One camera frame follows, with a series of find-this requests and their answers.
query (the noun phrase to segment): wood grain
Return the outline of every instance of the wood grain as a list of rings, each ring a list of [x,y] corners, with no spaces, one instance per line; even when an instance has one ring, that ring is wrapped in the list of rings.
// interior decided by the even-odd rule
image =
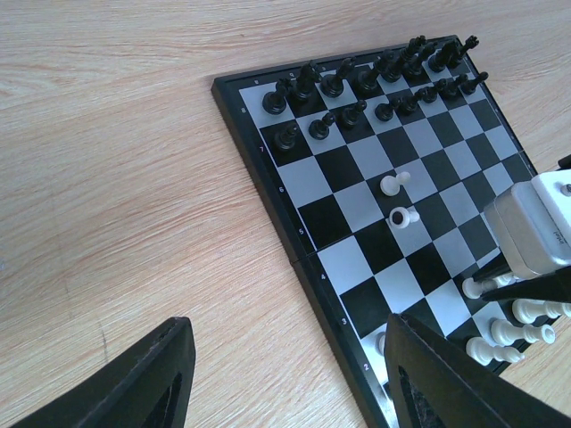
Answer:
[[[210,94],[215,76],[427,37],[473,57],[539,170],[569,152],[564,0],[3,2],[0,425],[170,316],[188,426],[362,426]],[[571,323],[505,379],[571,415]]]

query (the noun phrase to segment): chessboard border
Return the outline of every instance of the chessboard border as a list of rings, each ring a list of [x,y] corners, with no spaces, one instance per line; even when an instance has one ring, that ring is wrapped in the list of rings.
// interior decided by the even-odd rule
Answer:
[[[431,38],[429,41],[434,41],[441,45],[442,43],[454,38],[459,41],[459,38],[456,35]],[[326,62],[341,61],[349,56],[356,56],[358,58],[368,55],[376,56],[385,49],[396,50],[403,48],[406,45],[407,44],[392,45],[376,49],[368,49],[357,53],[338,54],[325,58],[318,58],[314,61],[317,64],[322,64]],[[465,59],[467,60],[468,68],[474,73],[474,75],[477,75],[478,71],[475,64],[468,55],[465,56]],[[300,235],[299,232],[300,228],[306,230],[305,226],[302,224],[301,220],[299,224],[294,224],[292,213],[295,213],[296,217],[299,216],[297,216],[295,208],[291,203],[291,200],[289,200],[289,197],[282,198],[282,196],[280,196],[276,183],[281,183],[281,179],[278,176],[277,170],[272,171],[269,169],[261,156],[258,143],[263,144],[263,142],[257,133],[258,129],[253,122],[245,123],[244,117],[241,116],[241,114],[244,114],[243,112],[239,112],[236,107],[231,108],[231,106],[244,105],[244,102],[237,91],[237,89],[241,87],[235,87],[232,85],[233,83],[243,79],[263,77],[268,74],[297,71],[307,61],[308,60],[288,63],[286,65],[271,66],[264,69],[247,70],[229,76],[217,77],[214,79],[211,91],[216,104],[219,107],[222,118],[230,131],[230,135],[234,139],[236,148],[238,149],[256,190],[262,199],[274,228],[276,228],[280,241],[285,248],[288,258],[290,259],[290,263],[302,284],[302,288],[305,291],[319,324],[327,337],[329,346],[335,354],[337,363],[342,369],[345,380],[349,384],[353,397],[355,398],[361,413],[369,426],[388,426],[385,416],[378,405],[379,397],[378,395],[376,396],[373,391],[374,383],[379,385],[379,388],[382,388],[383,385],[378,382],[374,376],[373,370],[368,370],[368,372],[363,371],[363,361],[368,361],[365,352],[363,351],[355,332],[351,329],[350,324],[347,323],[346,326],[343,326],[340,322],[341,319],[343,319],[344,310],[337,298],[337,295],[329,295],[331,292],[335,293],[333,287],[330,283],[329,286],[327,286],[327,284],[322,284],[324,282],[328,283],[328,280],[326,279],[325,281],[322,281],[323,276],[321,276],[321,272],[318,273],[315,270],[316,264],[320,266],[319,259],[316,255],[317,250],[313,249],[312,251],[308,251],[310,248],[309,245],[311,248],[313,245],[311,242],[309,242],[308,245],[307,234]],[[529,160],[522,144],[517,139],[513,129],[501,111],[500,106],[493,98],[492,93],[486,84],[481,84],[481,88],[483,89],[493,110],[497,114],[501,125],[506,128],[510,137],[512,137],[512,140],[517,147],[517,154],[521,157],[532,175],[537,175],[537,170]],[[246,120],[252,121],[252,118],[247,115]],[[552,324],[553,321],[554,320],[550,319],[547,323]],[[529,346],[530,343],[523,343],[518,347],[518,349],[523,352]],[[508,366],[509,363],[501,363],[493,370],[493,372],[498,375]]]

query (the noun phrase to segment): black chessboard frame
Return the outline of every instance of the black chessboard frame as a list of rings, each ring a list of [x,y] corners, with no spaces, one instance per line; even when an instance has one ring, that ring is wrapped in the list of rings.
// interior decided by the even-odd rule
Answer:
[[[458,40],[458,37],[439,37],[429,41],[436,42],[440,47],[452,39]],[[373,62],[385,49],[396,50],[405,46],[406,44],[402,44],[358,53],[346,53],[317,59],[315,63],[319,66],[320,71],[334,70],[342,59],[352,56],[357,58],[357,64],[366,64]],[[451,70],[453,77],[462,72],[472,72],[477,75],[476,66],[468,55],[465,56],[465,59],[465,64],[463,63],[457,69]],[[279,78],[297,77],[299,68],[306,62],[307,60],[215,78],[211,90],[252,181],[285,247],[287,256],[328,338],[346,381],[352,389],[361,413],[369,426],[395,426],[396,419],[387,384],[380,385],[373,370],[370,370],[360,340],[349,325],[345,311],[331,283],[323,274],[325,269],[320,266],[319,259],[315,256],[316,250],[308,237],[304,224],[284,190],[284,185],[272,164],[269,153],[264,149],[258,129],[253,124],[250,115],[246,114],[244,101],[238,92],[246,87],[276,82]],[[521,144],[513,134],[492,94],[485,85],[481,85],[481,88],[501,124],[510,133],[512,140],[518,147],[519,155],[522,157],[525,166],[532,175],[536,175],[536,170],[523,152]],[[547,320],[544,317],[540,323],[545,324],[546,322],[552,322],[552,320]],[[519,341],[516,342],[515,346],[520,351],[524,351],[529,344]],[[494,373],[499,374],[508,365],[507,363],[498,363],[492,365],[491,369]]]

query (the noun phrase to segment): chessboard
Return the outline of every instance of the chessboard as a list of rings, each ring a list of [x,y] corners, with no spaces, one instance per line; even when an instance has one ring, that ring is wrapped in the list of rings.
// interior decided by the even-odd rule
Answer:
[[[491,320],[521,325],[510,301],[471,300],[461,290],[500,253],[484,207],[536,174],[483,83],[487,73],[466,52],[475,39],[417,37],[212,86],[371,426],[396,424],[378,348],[389,313],[411,314],[463,350],[471,337],[494,344]],[[447,54],[450,45],[461,54]],[[410,181],[386,196],[381,180],[402,172]],[[397,207],[419,220],[394,227]]]

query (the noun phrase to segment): wooden table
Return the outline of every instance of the wooden table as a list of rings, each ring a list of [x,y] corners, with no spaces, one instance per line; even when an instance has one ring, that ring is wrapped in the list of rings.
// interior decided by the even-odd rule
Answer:
[[[362,426],[212,79],[476,34],[544,171],[569,152],[570,21],[566,0],[3,2],[0,425],[178,315],[197,348],[188,426]],[[556,331],[503,377],[571,414],[571,323]]]

